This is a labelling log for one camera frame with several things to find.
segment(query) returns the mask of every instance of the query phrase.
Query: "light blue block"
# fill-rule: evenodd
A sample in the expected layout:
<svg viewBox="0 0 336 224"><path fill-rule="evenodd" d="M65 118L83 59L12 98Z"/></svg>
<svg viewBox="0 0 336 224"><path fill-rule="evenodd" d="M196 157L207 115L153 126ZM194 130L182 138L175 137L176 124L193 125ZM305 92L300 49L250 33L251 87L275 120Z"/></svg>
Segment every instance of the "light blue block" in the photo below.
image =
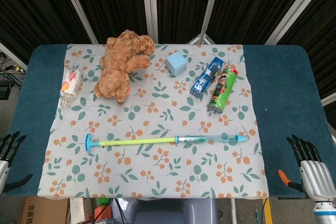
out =
<svg viewBox="0 0 336 224"><path fill-rule="evenodd" d="M176 52L166 58L166 66L173 76L187 69L187 60L180 52Z"/></svg>

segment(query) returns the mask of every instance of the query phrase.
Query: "green can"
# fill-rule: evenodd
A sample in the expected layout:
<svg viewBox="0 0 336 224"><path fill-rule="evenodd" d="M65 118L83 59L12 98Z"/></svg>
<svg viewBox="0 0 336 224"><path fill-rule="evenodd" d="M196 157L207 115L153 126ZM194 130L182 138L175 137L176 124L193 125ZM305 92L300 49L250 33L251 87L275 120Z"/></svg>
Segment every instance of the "green can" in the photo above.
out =
<svg viewBox="0 0 336 224"><path fill-rule="evenodd" d="M208 109L215 113L222 113L231 93L233 84L237 79L238 72L236 69L225 68L221 78L218 81L214 95L208 104Z"/></svg>

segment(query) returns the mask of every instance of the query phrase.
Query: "teddy bear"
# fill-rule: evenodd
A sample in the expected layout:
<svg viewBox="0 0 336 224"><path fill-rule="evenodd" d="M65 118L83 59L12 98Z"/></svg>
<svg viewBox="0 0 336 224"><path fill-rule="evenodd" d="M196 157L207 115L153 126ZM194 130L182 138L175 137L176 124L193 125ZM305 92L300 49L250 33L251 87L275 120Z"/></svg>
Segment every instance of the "teddy bear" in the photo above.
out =
<svg viewBox="0 0 336 224"><path fill-rule="evenodd" d="M129 73L147 68L148 55L154 53L154 41L125 30L118 38L108 38L105 55L100 59L103 69L94 87L97 97L117 98L124 102L131 91Z"/></svg>

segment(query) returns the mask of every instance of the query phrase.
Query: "blue tabletop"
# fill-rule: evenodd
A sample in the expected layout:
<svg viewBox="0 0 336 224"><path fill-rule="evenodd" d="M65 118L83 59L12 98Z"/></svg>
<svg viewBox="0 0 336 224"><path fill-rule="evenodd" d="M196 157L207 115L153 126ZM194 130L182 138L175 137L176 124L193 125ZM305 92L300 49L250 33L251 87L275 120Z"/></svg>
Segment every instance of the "blue tabletop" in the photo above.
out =
<svg viewBox="0 0 336 224"><path fill-rule="evenodd" d="M7 182L32 173L21 188L4 195L36 195L50 127L54 120L64 70L67 45L42 45L32 53L9 132L27 135L19 148ZM282 169L301 182L298 166L286 136L311 141L336 181L336 147L329 132L307 53L299 46L244 46L246 72L270 196L304 197L284 186Z"/></svg>

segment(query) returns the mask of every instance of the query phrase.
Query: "robotic hand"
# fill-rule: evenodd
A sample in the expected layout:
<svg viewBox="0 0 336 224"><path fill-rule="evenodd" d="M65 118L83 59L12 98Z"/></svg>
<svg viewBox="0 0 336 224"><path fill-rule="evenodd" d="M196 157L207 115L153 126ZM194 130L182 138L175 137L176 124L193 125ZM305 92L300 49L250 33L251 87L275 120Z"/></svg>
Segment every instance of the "robotic hand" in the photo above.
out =
<svg viewBox="0 0 336 224"><path fill-rule="evenodd" d="M21 136L16 139L19 135L20 132L17 131L13 135L8 134L4 138L0 139L0 194L3 191L9 191L26 184L33 176L32 174L28 174L21 181L5 185L8 172L13 163L17 149L26 138L26 136Z"/></svg>
<svg viewBox="0 0 336 224"><path fill-rule="evenodd" d="M315 201L313 212L318 223L336 224L336 208L332 204L336 197L336 189L326 164L321 161L312 143L295 135L286 139L294 151L303 185L292 182L282 170L278 170L282 182L286 186L305 192Z"/></svg>

